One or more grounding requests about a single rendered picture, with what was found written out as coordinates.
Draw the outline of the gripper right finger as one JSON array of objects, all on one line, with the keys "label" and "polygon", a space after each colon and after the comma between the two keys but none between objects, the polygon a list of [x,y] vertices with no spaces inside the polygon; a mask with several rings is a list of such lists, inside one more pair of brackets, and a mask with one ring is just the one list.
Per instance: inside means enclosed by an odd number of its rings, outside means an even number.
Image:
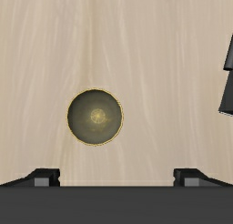
[{"label": "gripper right finger", "polygon": [[175,187],[231,187],[224,181],[209,178],[197,168],[175,168],[173,177]]}]

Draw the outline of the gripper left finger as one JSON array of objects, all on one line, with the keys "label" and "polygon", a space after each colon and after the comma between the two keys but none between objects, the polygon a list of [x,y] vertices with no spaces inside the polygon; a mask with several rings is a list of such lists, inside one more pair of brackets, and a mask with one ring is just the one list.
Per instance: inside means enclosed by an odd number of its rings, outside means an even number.
[{"label": "gripper left finger", "polygon": [[59,168],[37,168],[24,178],[2,184],[2,187],[59,187]]}]

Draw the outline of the dark olive porcelain bowl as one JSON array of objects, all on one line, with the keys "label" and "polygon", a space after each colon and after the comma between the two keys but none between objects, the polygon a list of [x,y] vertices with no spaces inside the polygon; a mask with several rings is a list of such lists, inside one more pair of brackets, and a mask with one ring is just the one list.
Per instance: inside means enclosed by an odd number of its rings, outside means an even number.
[{"label": "dark olive porcelain bowl", "polygon": [[119,101],[108,91],[91,88],[71,101],[66,122],[72,135],[88,146],[112,141],[123,126],[124,113]]}]

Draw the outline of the cabinet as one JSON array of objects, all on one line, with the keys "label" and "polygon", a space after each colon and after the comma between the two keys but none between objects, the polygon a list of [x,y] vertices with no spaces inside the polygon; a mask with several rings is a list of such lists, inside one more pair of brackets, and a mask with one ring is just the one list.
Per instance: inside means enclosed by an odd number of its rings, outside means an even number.
[{"label": "cabinet", "polygon": [[229,43],[223,70],[228,71],[228,79],[218,112],[233,117],[233,36]]}]

